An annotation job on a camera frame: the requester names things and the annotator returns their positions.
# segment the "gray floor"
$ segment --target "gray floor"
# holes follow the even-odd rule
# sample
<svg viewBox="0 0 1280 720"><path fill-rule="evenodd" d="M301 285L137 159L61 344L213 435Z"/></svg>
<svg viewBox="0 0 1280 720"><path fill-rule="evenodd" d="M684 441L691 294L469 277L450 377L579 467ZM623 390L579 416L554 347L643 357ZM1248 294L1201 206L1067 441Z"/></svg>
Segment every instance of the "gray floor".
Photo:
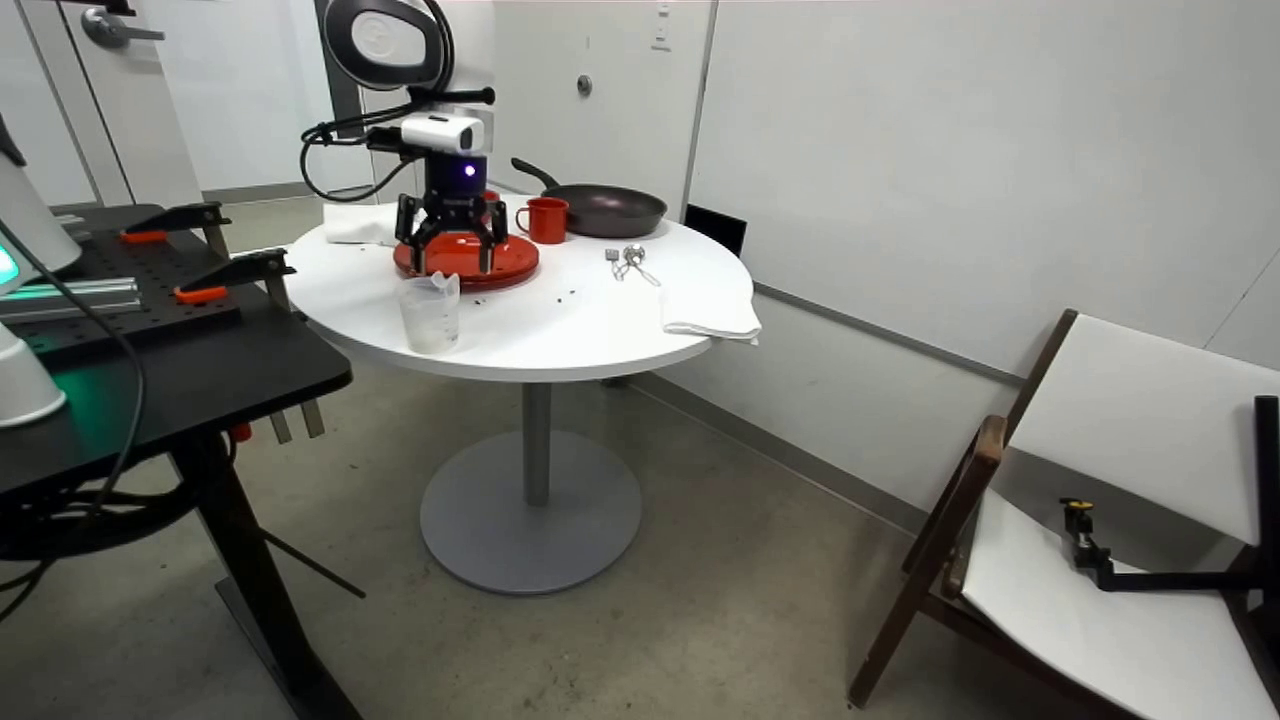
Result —
<svg viewBox="0 0 1280 720"><path fill-rule="evenodd" d="M314 205L258 200L230 217L238 247L281 244ZM607 576L540 601L457 582L415 533L431 467L517 426L517 387L356 361L356 383L322 416L322 441L277 443L255 426L238 471L262 528L366 588L352 601L281 561L320 657L373 720L1088 717L931 621L907 630L872 708L845 708L907 536L643 383L554 395L558 426L634 467L643 528ZM160 458L132 471L168 479ZM0 624L0 717L289 717L214 581L201 519L56 565Z"/></svg>

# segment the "desk leg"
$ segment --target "desk leg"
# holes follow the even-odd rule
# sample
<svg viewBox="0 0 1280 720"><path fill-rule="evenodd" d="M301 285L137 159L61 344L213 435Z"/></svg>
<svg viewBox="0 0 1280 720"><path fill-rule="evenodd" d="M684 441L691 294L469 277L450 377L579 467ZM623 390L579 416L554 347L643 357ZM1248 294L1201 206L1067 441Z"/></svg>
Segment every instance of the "desk leg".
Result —
<svg viewBox="0 0 1280 720"><path fill-rule="evenodd" d="M234 594L251 621L249 637L255 637L262 664L281 681L281 693L305 720L356 720L356 704L328 675L320 657L311 653L305 624L293 612L277 561L258 536L258 524L243 499L238 476L222 457L214 430L184 435L171 443L171 462L179 479L191 486L205 528L222 556Z"/></svg>
<svg viewBox="0 0 1280 720"><path fill-rule="evenodd" d="M534 594L612 567L640 528L640 483L607 448L551 430L551 387L522 387L522 430L457 450L426 483L426 552L459 581Z"/></svg>

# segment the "black desk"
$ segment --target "black desk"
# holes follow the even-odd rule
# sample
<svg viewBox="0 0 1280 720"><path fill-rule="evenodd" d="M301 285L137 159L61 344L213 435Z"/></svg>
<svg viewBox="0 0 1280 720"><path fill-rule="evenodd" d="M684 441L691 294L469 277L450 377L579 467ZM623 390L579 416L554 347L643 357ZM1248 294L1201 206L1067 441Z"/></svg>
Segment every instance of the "black desk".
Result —
<svg viewBox="0 0 1280 720"><path fill-rule="evenodd" d="M174 234L171 247L205 253L191 234ZM255 288L234 292L234 305L238 314L137 339L150 400L132 458L171 457L179 491L234 581L222 594L249 612L255 653L293 708L348 720L359 712L311 653L220 430L337 390L352 367L305 319L270 312ZM118 347L62 357L52 377L68 408L0 430L0 505L109 476L123 443L137 383Z"/></svg>

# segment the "wall baseboard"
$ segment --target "wall baseboard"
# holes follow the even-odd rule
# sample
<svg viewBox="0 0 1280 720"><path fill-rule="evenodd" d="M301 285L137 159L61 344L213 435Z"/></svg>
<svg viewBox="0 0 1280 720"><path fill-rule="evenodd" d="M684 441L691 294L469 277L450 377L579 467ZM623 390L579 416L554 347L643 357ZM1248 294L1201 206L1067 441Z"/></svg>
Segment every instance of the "wall baseboard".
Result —
<svg viewBox="0 0 1280 720"><path fill-rule="evenodd" d="M915 505L904 505L904 499L878 491L875 483L869 483L869 479L858 479L858 476L850 476L850 471L845 471L845 467L835 467L835 462L789 443L784 435L771 435L771 430L763 430L763 426L754 426L754 422L748 422L748 418L740 418L740 416L691 395L688 387L679 387L679 383L670 383L664 377L634 377L634 387L655 395L655 400L664 400L664 403L670 403L670 408L684 408L684 412L716 422L718 430L726 430L726 435L737 435L737 441L743 441L743 443L752 443L758 450L766 450L771 458L778 458L793 471L816 479L819 486L858 505L865 511L894 524L907 536L915 536L925 528L928 511L918 511Z"/></svg>

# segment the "door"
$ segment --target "door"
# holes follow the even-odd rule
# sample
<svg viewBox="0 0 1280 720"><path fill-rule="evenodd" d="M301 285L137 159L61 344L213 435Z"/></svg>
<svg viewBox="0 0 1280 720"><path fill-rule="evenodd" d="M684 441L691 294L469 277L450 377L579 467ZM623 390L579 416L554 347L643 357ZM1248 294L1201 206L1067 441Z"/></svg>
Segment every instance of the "door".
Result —
<svg viewBox="0 0 1280 720"><path fill-rule="evenodd" d="M333 114L314 0L20 0L105 205L301 188L301 131ZM322 185L366 180L320 157Z"/></svg>

